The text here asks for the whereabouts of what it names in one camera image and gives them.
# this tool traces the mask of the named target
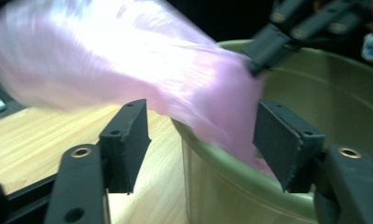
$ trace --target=green bin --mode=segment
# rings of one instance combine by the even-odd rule
[[[221,42],[239,51],[248,40]],[[326,134],[373,157],[373,68],[317,49],[302,49],[268,75],[263,98],[284,104]],[[283,193],[277,180],[225,150],[199,141],[173,121],[183,139],[186,206],[191,224],[316,223],[312,194]]]

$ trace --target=robotic claw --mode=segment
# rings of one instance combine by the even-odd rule
[[[284,1],[271,14],[271,23],[242,51],[251,59],[251,73],[258,76],[302,47],[320,48],[344,40],[373,19],[371,3],[333,1],[309,16],[311,1]],[[319,223],[373,223],[373,160],[355,147],[324,148],[324,141],[324,134],[285,106],[259,102],[254,144],[283,190],[306,193],[314,185]]]

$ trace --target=pink translucent bag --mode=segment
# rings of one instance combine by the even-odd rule
[[[73,109],[145,98],[260,170],[262,80],[159,0],[21,0],[0,11],[0,82],[26,105]]]

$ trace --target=wooden table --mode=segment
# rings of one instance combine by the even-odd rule
[[[0,183],[6,193],[57,172],[63,152],[98,141],[119,106],[61,113],[27,108],[0,119]],[[181,138],[167,117],[148,111],[152,143],[134,193],[110,194],[112,223],[187,224]]]

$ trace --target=wooden surface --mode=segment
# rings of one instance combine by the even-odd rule
[[[63,152],[92,143],[119,106],[64,114],[28,108],[0,119],[0,183],[7,193],[57,172]],[[170,120],[148,111],[152,143],[132,195],[110,194],[112,223],[187,224],[181,139]]]

